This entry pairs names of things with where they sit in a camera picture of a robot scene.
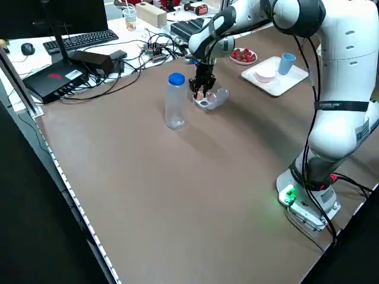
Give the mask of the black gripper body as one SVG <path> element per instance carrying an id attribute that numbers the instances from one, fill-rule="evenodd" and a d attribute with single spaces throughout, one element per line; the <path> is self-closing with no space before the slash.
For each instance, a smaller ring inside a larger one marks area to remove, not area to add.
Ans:
<path id="1" fill-rule="evenodd" d="M 195 64 L 195 78 L 196 79 L 209 79 L 213 78 L 214 64 L 206 64 L 204 62 L 198 62 Z"/>

